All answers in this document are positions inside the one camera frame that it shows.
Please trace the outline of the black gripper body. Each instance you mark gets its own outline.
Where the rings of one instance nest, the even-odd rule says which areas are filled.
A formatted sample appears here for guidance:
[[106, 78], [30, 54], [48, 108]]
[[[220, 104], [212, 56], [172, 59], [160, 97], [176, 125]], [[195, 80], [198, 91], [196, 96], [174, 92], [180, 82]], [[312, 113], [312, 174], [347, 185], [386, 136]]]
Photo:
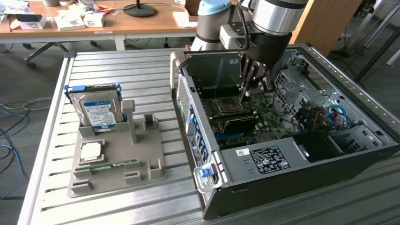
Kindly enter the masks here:
[[260, 64], [274, 66], [284, 54], [291, 37], [292, 33], [282, 36], [268, 33], [251, 34], [250, 48], [244, 51], [247, 57]]

